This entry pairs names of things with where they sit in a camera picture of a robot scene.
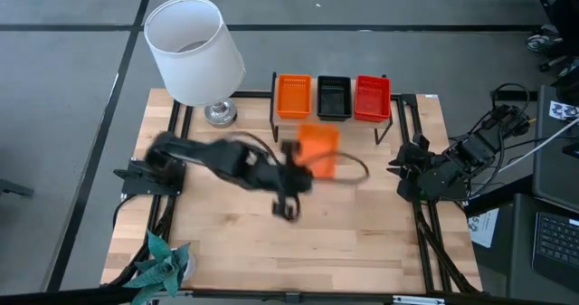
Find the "black basket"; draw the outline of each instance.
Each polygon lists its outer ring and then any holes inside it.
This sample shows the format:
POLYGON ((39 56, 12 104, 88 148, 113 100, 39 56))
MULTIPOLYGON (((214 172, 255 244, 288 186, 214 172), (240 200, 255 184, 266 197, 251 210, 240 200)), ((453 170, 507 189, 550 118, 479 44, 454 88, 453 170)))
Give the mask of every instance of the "black basket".
POLYGON ((350 78, 318 77, 318 117, 344 121, 352 117, 352 84, 350 78))

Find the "small basket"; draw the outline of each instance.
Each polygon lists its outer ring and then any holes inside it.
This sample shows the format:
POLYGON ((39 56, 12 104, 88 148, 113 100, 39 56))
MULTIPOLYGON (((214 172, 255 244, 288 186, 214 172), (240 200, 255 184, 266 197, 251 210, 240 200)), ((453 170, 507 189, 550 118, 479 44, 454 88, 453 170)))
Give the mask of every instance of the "small basket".
POLYGON ((333 178, 336 172, 336 157, 328 156, 316 160, 316 156, 337 151, 340 131, 332 125, 302 124, 298 128, 299 154, 296 164, 306 165, 315 178, 333 178))
POLYGON ((352 84, 350 78, 318 77, 318 117, 344 121, 352 117, 352 84))
POLYGON ((283 119, 304 119, 311 112, 311 76, 281 74, 276 111, 283 119))
POLYGON ((354 118, 372 122, 390 118, 390 79, 358 75, 354 118))

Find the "keyboard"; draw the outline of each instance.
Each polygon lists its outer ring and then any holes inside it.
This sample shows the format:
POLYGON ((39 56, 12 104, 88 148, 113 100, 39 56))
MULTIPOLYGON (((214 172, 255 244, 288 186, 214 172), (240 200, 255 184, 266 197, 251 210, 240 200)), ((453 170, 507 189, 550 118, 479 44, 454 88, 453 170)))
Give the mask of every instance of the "keyboard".
POLYGON ((533 269, 579 292, 579 283, 570 279, 579 275, 579 219, 536 214, 533 269))

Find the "lamp base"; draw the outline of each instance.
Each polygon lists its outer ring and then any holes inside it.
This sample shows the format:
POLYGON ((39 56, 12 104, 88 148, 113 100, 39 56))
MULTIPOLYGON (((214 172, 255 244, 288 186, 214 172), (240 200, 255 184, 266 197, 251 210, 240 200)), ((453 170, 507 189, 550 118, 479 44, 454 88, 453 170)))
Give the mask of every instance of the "lamp base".
POLYGON ((209 124, 216 128, 227 128, 237 119, 237 108, 233 100, 226 99, 205 107, 205 118, 209 124))

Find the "floor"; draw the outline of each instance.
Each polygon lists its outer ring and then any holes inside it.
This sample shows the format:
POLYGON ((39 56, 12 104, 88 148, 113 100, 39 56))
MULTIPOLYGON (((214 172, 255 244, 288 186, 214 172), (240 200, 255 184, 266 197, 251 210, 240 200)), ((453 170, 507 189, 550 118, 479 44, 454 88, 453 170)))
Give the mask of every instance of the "floor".
MULTIPOLYGON (((0 294, 46 288, 76 195, 88 199, 62 289, 98 286, 121 188, 112 170, 132 154, 148 90, 163 87, 135 28, 166 0, 0 1, 0 177, 35 189, 0 198, 0 294)), ((500 83, 536 90, 554 78, 525 46, 528 27, 547 22, 538 0, 212 1, 226 23, 256 24, 232 25, 247 67, 243 90, 267 90, 273 71, 387 74, 394 92, 439 94, 454 136, 489 109, 500 83), (268 24, 300 26, 264 31, 268 24), (324 24, 343 26, 320 31, 324 24), (382 26, 348 27, 372 24, 382 26)), ((528 172, 525 162, 500 181, 528 172)), ((477 250, 488 260, 483 285, 501 295, 505 273, 489 252, 477 250)))

